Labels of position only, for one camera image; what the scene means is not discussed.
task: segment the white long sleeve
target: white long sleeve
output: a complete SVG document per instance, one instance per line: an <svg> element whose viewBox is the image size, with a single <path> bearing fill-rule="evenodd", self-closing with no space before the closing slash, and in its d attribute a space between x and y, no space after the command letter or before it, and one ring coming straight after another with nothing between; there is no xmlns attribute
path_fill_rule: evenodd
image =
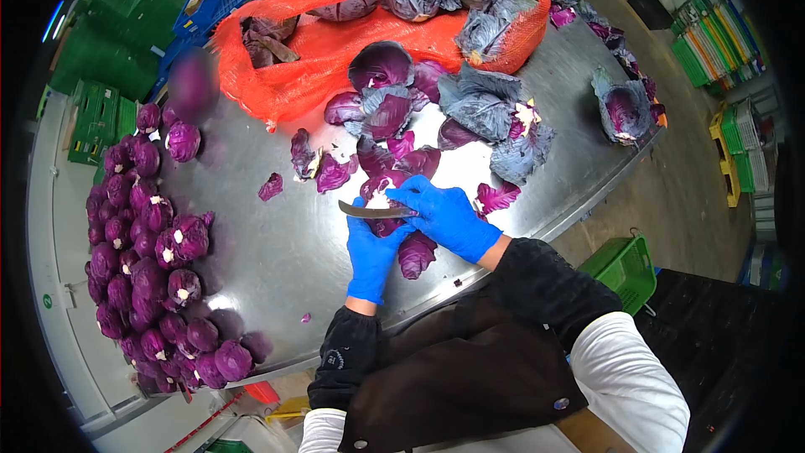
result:
<svg viewBox="0 0 805 453"><path fill-rule="evenodd" d="M632 317L616 312L590 323L573 345L570 364L576 382L589 402L589 409L635 450L651 453L682 450L690 410L673 378L640 336ZM315 409L308 413L299 452L336 451L345 419L346 413L338 409ZM552 425L449 448L415 449L424 450L578 453L578 449Z"/></svg>

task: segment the gloved hand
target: gloved hand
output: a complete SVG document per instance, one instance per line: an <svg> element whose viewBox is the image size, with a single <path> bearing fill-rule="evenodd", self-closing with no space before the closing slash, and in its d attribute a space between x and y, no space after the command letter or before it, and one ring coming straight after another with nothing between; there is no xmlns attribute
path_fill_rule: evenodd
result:
<svg viewBox="0 0 805 453"><path fill-rule="evenodd" d="M363 198L355 198L353 206L364 206ZM382 305L383 288L397 249L405 237L416 229L404 224L386 238L378 238L372 234L366 221L357 217L347 217L347 227L347 251L353 265L353 279L347 286L347 296Z"/></svg>
<svg viewBox="0 0 805 453"><path fill-rule="evenodd" d="M386 196L416 210L407 221L425 236L464 260L477 264L503 233L478 216L459 187L440 189L425 176L417 175Z"/></svg>

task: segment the knife blade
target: knife blade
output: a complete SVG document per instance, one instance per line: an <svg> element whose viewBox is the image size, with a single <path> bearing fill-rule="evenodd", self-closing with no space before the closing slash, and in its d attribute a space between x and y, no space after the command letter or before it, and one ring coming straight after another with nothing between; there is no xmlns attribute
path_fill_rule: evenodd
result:
<svg viewBox="0 0 805 453"><path fill-rule="evenodd" d="M395 219L397 217L412 217L417 213L407 206L399 208L363 208L362 206L352 206L342 200L338 200L338 207L347 216L359 217L361 219Z"/></svg>

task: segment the stainless steel table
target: stainless steel table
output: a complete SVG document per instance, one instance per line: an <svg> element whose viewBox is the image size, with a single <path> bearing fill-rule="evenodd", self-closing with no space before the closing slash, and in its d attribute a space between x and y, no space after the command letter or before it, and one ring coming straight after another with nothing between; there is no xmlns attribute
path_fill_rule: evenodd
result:
<svg viewBox="0 0 805 453"><path fill-rule="evenodd" d="M533 96L544 122L556 130L546 165L538 168L507 210L488 219L512 237L552 240L605 197L629 173L664 128L652 128L639 149L610 142L600 126L590 79L599 66L616 82L626 75L609 50L580 18L545 38L516 74L524 96ZM429 104L410 129L416 146L436 145L444 119ZM337 200L351 201L366 174L324 195L313 182L293 182L290 137L266 132L237 103L221 98L216 115L201 126L203 149L196 161L178 165L167 158L162 189L179 211L216 212L212 255L194 268L211 295L193 313L209 313L225 336L261 333L271 353L248 382L273 378L317 364L318 349L332 315L344 303L351 267L346 251L346 219ZM312 144L332 149L341 162L355 150L343 128L322 125ZM459 186L475 198L480 182L498 186L488 169L491 149L473 143L442 154L433 178L437 186ZM272 172L284 180L281 195L264 203L257 190ZM380 310L384 328L400 327L451 298L483 285L486 272L436 250L436 262L415 281L395 266ZM461 279L462 286L454 281ZM312 320L301 323L310 313Z"/></svg>

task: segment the red mesh sack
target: red mesh sack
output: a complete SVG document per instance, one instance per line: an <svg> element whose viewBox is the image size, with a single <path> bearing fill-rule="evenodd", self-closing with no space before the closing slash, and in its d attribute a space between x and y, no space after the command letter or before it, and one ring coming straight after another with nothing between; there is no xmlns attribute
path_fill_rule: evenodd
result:
<svg viewBox="0 0 805 453"><path fill-rule="evenodd" d="M379 7L363 18L341 23L304 14L341 1L254 0L234 11L218 25L213 37L220 53L218 70L224 94L273 131L277 123L303 116L350 87L347 67L372 42L397 41L415 62L435 60L451 72L457 72L464 61L453 38L465 24L466 10L440 12L421 23L401 20ZM521 13L502 39L502 54L476 66L507 74L520 68L545 35L550 6L551 0L538 0L537 7ZM299 14L296 32L287 45L300 59L253 68L243 46L241 18L282 21Z"/></svg>

